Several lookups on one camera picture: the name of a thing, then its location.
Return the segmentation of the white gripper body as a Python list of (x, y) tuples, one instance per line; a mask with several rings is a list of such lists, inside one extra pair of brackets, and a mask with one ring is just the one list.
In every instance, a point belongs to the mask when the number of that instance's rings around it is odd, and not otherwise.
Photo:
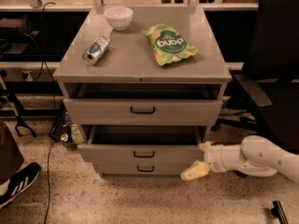
[(204, 161), (210, 171), (214, 173), (225, 173), (226, 168), (223, 165), (221, 152), (223, 145), (209, 146), (204, 150)]

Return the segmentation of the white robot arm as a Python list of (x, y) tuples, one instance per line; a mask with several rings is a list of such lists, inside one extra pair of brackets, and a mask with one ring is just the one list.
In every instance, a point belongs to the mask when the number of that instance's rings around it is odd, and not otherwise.
[(183, 180), (194, 180), (209, 172), (238, 171), (244, 175), (271, 176), (281, 173), (299, 183), (299, 156), (275, 145), (258, 135), (245, 137), (239, 145), (213, 145), (202, 143), (203, 160), (195, 161), (184, 170)]

